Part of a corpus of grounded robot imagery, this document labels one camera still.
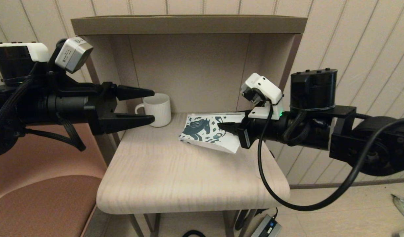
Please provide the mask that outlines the white horse print bag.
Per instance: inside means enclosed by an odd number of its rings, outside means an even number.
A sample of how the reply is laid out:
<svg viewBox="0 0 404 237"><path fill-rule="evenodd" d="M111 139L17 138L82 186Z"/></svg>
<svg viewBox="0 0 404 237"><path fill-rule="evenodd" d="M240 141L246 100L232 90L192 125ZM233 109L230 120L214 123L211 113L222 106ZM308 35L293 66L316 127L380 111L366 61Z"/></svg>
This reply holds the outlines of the white horse print bag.
<svg viewBox="0 0 404 237"><path fill-rule="evenodd" d="M186 124L179 135L179 140L188 144L235 154L240 147L238 136L220 129L218 124L240 123L244 117L243 112L187 114Z"/></svg>

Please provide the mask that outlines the white ribbed ceramic mug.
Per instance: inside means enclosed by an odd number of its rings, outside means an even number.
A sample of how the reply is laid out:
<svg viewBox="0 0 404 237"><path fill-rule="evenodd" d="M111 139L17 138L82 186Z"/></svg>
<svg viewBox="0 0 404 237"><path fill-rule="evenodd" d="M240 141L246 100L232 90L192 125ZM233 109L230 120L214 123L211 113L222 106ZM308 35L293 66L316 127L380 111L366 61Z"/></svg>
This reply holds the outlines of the white ribbed ceramic mug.
<svg viewBox="0 0 404 237"><path fill-rule="evenodd" d="M146 115L153 115L152 127L164 127L171 122L170 97L164 93L156 93L154 96L143 98L143 102L135 107L135 114L140 108Z"/></svg>

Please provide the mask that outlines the brown baseboard strip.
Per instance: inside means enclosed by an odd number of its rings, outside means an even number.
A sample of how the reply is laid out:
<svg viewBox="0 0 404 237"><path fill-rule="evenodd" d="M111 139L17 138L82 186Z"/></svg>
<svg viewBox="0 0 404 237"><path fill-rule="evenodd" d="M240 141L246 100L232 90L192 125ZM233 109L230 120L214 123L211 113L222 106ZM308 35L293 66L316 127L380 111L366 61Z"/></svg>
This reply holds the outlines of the brown baseboard strip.
<svg viewBox="0 0 404 237"><path fill-rule="evenodd" d="M378 180L378 181L365 181L365 182L354 182L351 186L371 186L371 185L384 185L384 184L395 184L404 183L404 178L400 179L389 179L389 180ZM329 183L329 184L303 184L303 185L290 185L291 190L300 189L317 189L317 188L338 188L339 183Z"/></svg>

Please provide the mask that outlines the beige wooden nightstand shelf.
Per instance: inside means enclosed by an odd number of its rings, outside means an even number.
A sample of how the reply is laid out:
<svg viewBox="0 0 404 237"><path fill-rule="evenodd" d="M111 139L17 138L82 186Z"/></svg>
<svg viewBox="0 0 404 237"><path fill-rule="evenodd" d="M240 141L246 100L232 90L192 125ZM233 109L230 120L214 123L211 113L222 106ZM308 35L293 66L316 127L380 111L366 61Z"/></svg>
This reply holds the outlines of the beige wooden nightstand shelf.
<svg viewBox="0 0 404 237"><path fill-rule="evenodd" d="M221 211L226 237L241 209L278 205L267 194L257 168L257 145L236 154L179 141L187 114L250 108L240 85L250 74L284 89L306 17L283 15L106 15L73 18L74 33L95 48L88 63L102 73L125 69L122 83L166 93L172 121L164 127L128 130L98 190L98 207L128 215L144 237L158 237L164 213Z"/></svg>

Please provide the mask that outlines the grey power adapter brick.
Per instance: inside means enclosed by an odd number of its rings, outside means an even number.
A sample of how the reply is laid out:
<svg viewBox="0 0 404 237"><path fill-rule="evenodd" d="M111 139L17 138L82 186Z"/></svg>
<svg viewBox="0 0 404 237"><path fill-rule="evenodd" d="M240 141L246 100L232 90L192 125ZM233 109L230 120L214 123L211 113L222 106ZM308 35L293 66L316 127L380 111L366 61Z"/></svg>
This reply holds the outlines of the grey power adapter brick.
<svg viewBox="0 0 404 237"><path fill-rule="evenodd" d="M271 216L266 215L250 237L278 237L282 226Z"/></svg>

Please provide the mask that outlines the pink brown upholstered chair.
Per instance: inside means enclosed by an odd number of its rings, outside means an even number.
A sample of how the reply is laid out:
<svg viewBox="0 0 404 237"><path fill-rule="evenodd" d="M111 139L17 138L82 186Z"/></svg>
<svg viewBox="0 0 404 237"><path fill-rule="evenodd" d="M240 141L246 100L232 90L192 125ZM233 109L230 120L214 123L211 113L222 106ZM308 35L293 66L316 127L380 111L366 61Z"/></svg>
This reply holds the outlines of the pink brown upholstered chair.
<svg viewBox="0 0 404 237"><path fill-rule="evenodd" d="M86 150L27 134L0 155L0 237L82 237L107 164L85 123Z"/></svg>

